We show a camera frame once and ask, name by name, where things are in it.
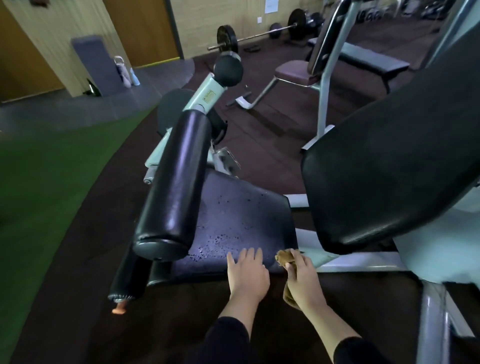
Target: brown towel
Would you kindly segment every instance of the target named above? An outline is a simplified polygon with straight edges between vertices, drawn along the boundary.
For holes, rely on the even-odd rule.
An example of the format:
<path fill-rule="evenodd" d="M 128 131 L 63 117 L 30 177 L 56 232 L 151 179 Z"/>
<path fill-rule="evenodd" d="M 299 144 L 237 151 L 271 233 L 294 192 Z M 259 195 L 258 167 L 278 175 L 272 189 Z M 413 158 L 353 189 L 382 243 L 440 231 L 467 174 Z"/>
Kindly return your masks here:
<path fill-rule="evenodd" d="M 293 269 L 297 272 L 297 265 L 295 264 L 295 258 L 290 250 L 280 250 L 275 255 L 276 261 L 285 268 L 286 263 L 292 264 Z M 288 284 L 285 283 L 285 288 L 283 289 L 283 300 L 288 303 L 290 306 L 295 307 L 297 310 L 300 310 L 300 307 L 297 305 L 295 300 L 292 297 L 292 293 L 288 289 Z"/>

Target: forearm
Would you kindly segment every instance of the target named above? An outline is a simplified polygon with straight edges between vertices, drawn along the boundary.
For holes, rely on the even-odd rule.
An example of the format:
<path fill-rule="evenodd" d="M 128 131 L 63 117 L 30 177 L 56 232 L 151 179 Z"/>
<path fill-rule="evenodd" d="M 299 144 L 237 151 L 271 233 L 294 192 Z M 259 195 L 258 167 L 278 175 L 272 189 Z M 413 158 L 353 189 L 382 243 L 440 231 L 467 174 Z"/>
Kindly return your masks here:
<path fill-rule="evenodd" d="M 223 309 L 220 317 L 234 317 L 245 325 L 248 331 L 248 337 L 252 336 L 253 320 L 257 312 L 258 302 L 239 293 L 230 297 L 229 302 Z"/>
<path fill-rule="evenodd" d="M 341 341 L 346 338 L 360 337 L 326 304 L 304 310 L 304 313 L 320 336 L 332 362 L 335 349 Z"/>

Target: right hand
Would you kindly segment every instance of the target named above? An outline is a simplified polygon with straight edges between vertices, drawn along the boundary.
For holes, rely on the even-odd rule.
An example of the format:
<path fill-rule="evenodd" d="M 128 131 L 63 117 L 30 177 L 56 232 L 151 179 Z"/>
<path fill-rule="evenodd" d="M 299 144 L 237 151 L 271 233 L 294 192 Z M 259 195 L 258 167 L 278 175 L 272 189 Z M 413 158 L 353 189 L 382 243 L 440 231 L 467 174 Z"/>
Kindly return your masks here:
<path fill-rule="evenodd" d="M 290 263 L 285 265 L 285 269 L 288 272 L 287 285 L 293 299 L 305 313 L 323 305 L 327 306 L 312 260 L 301 255 L 298 250 L 291 249 L 291 252 L 295 258 L 297 273 L 295 274 L 295 269 Z"/>

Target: black padded roller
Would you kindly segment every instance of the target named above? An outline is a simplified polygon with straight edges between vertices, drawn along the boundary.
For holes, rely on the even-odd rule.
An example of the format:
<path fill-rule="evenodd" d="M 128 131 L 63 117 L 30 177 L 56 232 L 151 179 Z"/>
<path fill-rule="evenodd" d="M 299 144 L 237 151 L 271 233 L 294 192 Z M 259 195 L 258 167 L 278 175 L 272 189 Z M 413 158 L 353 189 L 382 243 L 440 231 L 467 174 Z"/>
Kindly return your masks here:
<path fill-rule="evenodd" d="M 197 110 L 184 111 L 172 129 L 135 231 L 141 257 L 171 262 L 195 237 L 212 126 Z"/>
<path fill-rule="evenodd" d="M 152 261 L 135 254 L 129 244 L 115 274 L 108 299 L 119 302 L 135 300 L 145 292 Z"/>

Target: door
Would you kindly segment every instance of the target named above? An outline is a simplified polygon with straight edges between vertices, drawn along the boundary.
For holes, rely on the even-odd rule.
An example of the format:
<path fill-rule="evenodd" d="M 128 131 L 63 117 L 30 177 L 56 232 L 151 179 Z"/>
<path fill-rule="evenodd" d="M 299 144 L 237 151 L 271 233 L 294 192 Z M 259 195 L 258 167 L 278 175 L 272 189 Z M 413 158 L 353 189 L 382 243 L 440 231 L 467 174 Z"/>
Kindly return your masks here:
<path fill-rule="evenodd" d="M 0 101 L 63 88 L 2 0 L 0 35 Z"/>
<path fill-rule="evenodd" d="M 178 58 L 164 0 L 104 0 L 133 67 Z"/>

